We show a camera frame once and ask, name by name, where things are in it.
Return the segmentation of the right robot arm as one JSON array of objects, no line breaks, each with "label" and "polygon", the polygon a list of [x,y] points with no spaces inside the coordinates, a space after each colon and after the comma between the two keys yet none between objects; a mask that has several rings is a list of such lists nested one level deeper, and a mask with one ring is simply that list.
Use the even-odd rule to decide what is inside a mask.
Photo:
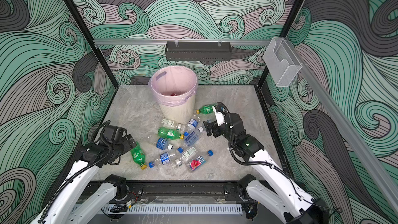
[{"label": "right robot arm", "polygon": [[247,134],[239,114],[230,113],[222,102],[213,105],[212,111],[216,118],[209,123],[213,136],[223,136],[233,160],[254,168],[268,184],[246,175],[238,182],[242,199],[257,201],[284,224],[329,222],[331,211],[326,203],[314,199],[277,165],[262,143]]}]

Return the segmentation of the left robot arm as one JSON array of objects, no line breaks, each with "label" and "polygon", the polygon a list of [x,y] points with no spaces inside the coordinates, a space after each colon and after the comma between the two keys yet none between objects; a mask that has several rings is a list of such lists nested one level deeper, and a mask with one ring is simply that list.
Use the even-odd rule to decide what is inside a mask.
[{"label": "left robot arm", "polygon": [[34,224],[87,224],[107,203],[125,200],[128,194],[126,179],[110,175],[99,188],[78,208],[75,204],[99,169],[118,165],[122,155],[136,148],[138,143],[122,127],[101,124],[98,139],[85,145],[73,164],[64,183],[50,198]]}]

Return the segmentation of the pepsi label clear bottle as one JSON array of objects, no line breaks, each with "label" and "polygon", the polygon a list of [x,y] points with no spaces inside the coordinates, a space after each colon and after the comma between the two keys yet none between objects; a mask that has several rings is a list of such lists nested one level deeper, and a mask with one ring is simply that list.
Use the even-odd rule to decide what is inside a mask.
[{"label": "pepsi label clear bottle", "polygon": [[148,164],[150,168],[154,168],[155,166],[170,164],[172,161],[176,159],[177,159],[177,154],[175,152],[166,151],[158,155],[156,158],[151,159]]}]

